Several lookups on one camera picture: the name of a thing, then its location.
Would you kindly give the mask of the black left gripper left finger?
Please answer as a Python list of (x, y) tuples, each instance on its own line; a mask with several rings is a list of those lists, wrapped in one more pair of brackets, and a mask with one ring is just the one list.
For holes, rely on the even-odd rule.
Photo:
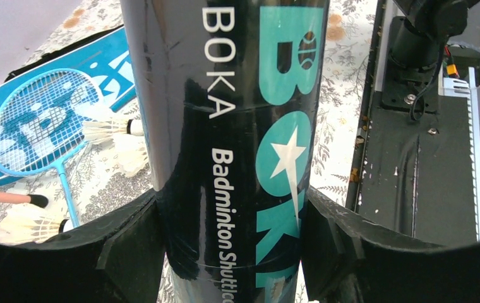
[(43, 243), (0, 245), (0, 302), (155, 302), (163, 262), (149, 190)]

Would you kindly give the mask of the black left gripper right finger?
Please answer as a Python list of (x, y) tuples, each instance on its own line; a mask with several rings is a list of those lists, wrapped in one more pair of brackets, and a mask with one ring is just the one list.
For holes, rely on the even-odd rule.
[(480, 242), (446, 247), (374, 223), (311, 187), (301, 227), (306, 292), (319, 302), (480, 302)]

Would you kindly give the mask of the black shuttlecock tube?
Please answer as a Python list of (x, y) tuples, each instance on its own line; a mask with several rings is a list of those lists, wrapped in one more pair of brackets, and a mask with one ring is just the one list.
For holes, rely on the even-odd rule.
[(178, 302), (294, 302), (328, 1), (122, 1)]

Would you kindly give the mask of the white shuttlecock front centre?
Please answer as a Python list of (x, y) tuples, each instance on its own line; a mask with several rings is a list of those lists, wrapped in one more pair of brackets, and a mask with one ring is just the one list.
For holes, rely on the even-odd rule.
[(74, 228), (70, 218), (32, 204), (16, 204), (0, 222), (0, 243), (41, 243)]

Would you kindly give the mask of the white shuttlecock near tripod foot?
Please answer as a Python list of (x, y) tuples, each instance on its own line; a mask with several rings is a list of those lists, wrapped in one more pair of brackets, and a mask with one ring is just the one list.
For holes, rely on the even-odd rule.
[(126, 177), (133, 177), (149, 163), (144, 137), (131, 134), (115, 134), (114, 148), (117, 162)]

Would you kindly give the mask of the white shuttlecock by tripod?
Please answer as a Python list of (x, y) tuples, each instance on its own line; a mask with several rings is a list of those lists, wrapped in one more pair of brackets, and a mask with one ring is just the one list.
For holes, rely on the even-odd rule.
[(108, 121), (85, 121), (82, 133), (85, 141), (98, 145), (113, 139), (117, 134), (143, 136), (143, 124), (139, 119), (116, 119)]

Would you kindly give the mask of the light blue racket on bag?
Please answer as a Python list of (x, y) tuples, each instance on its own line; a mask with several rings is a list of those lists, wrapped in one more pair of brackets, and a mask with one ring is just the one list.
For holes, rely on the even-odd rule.
[(56, 170), (74, 227), (80, 221), (64, 164), (84, 146), (83, 124), (103, 104), (89, 75), (59, 68), (24, 82), (0, 106), (0, 171), (24, 177)]

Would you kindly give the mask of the pink tripod stand legs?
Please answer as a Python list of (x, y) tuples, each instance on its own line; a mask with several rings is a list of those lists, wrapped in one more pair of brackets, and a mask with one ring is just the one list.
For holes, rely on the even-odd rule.
[(49, 200), (45, 196), (38, 194), (13, 194), (0, 192), (0, 203), (28, 203), (40, 208), (45, 208), (49, 204)]

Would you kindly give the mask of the blue sport racket bag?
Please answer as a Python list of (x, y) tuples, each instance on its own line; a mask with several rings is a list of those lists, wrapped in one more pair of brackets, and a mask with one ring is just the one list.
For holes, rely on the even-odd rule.
[[(135, 93), (133, 70), (123, 26), (93, 34), (9, 73), (0, 85), (0, 106), (20, 84), (57, 68), (73, 68), (88, 74), (101, 89), (104, 102), (114, 111), (124, 107)], [(17, 181), (0, 172), (0, 186)]]

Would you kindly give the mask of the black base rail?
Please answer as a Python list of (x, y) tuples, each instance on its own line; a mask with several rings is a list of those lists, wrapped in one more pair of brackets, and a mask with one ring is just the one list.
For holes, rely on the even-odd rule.
[(480, 49), (438, 47), (378, 1), (346, 206), (442, 246), (480, 241)]

